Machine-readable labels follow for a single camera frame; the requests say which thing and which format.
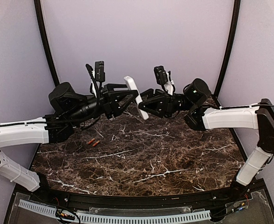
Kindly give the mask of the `white remote control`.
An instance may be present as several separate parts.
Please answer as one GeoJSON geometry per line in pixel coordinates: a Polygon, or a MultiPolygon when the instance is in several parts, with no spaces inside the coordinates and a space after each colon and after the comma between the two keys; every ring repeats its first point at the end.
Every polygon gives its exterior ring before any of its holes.
{"type": "Polygon", "coordinates": [[[141,98],[141,95],[139,93],[139,90],[138,90],[138,87],[134,81],[134,79],[130,76],[125,76],[124,78],[124,81],[126,83],[126,86],[129,90],[136,90],[137,91],[137,96],[135,97],[135,104],[137,105],[137,110],[140,114],[140,116],[144,119],[144,120],[147,120],[149,118],[149,115],[147,112],[139,109],[139,104],[143,101],[142,98],[141,98]]]}

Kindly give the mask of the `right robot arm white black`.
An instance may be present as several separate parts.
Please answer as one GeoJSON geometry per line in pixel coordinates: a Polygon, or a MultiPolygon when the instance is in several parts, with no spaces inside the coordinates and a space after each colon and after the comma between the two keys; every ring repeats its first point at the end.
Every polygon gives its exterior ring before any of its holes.
{"type": "Polygon", "coordinates": [[[250,128],[259,131],[259,141],[240,168],[234,181],[247,186],[274,156],[274,105],[267,98],[253,105],[215,107],[206,104],[211,96],[207,84],[196,78],[182,94],[169,94],[167,90],[148,89],[142,93],[144,101],[138,108],[160,118],[170,118],[175,112],[187,111],[186,124],[195,131],[216,128],[250,128]]]}

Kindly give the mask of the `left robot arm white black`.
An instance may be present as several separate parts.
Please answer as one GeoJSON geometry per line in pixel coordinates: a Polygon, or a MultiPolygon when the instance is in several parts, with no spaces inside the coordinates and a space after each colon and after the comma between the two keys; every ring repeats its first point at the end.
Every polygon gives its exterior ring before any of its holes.
{"type": "Polygon", "coordinates": [[[66,141],[74,128],[105,114],[108,119],[120,116],[138,96],[124,84],[107,84],[93,95],[77,94],[71,84],[59,84],[49,94],[54,114],[37,119],[0,123],[0,175],[35,192],[48,188],[46,178],[32,172],[6,156],[1,148],[25,144],[52,144],[66,141]]]}

